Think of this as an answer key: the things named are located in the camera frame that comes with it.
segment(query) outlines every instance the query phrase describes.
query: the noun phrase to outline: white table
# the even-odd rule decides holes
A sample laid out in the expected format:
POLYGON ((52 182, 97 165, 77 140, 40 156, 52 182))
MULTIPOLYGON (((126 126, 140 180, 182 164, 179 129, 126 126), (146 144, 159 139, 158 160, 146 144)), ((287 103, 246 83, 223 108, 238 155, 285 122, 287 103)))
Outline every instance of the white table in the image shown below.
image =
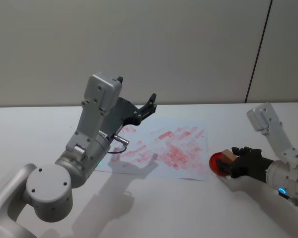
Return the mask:
MULTIPOLYGON (((275 159, 246 117, 256 105, 158 106, 153 117, 206 122, 210 155, 249 146, 275 159)), ((298 103, 273 106, 298 148, 298 103)), ((0 180, 24 162, 53 163, 80 112, 80 107, 0 108, 0 180)), ((39 220, 30 206, 18 222, 39 238, 298 238, 298 208, 250 178, 193 181, 94 172, 73 197, 71 213, 60 222, 39 220)))

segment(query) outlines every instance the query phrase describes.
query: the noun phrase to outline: blue led light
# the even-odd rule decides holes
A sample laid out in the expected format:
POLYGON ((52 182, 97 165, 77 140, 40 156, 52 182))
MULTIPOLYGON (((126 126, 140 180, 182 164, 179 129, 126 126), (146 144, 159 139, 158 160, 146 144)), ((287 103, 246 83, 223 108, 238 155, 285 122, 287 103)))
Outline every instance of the blue led light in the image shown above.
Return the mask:
POLYGON ((284 188, 282 188, 282 187, 278 188, 278 191, 279 191, 280 193, 282 193, 282 194, 286 194, 286 193, 287 193, 287 192, 286 192, 286 189, 284 189, 284 188))

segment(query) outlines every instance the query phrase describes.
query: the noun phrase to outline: cable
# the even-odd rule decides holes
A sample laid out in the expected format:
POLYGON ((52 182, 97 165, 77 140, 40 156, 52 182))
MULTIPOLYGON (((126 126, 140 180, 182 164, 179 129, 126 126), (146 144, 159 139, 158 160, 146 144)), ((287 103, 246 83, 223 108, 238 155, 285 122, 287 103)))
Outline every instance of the cable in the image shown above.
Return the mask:
POLYGON ((121 151, 109 151, 109 152, 107 152, 107 154, 120 154, 120 153, 123 153, 127 150, 127 146, 124 145, 124 144, 123 144, 123 146, 124 146, 123 150, 121 150, 121 151))

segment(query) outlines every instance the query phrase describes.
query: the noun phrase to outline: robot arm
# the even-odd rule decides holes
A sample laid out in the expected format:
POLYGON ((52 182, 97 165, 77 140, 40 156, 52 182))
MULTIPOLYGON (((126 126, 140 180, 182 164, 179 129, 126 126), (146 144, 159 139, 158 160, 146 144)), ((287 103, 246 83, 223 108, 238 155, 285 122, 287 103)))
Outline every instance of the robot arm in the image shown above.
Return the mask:
POLYGON ((233 147, 232 152, 238 157, 233 161, 217 158, 219 171, 232 178, 250 176, 266 182, 280 196, 298 206, 298 150, 291 145, 270 103, 250 110, 247 116, 254 129, 266 136, 280 160, 262 157, 260 149, 233 147))
POLYGON ((83 111, 76 131, 54 164, 37 168, 29 164, 14 174, 0 189, 0 238, 34 238, 15 223, 24 205, 30 204, 46 222, 57 222, 73 206, 72 188, 82 186, 110 149, 113 140, 125 147, 118 133, 125 125, 139 125, 153 114, 156 95, 138 109, 120 98, 123 79, 105 73, 89 78, 83 111))

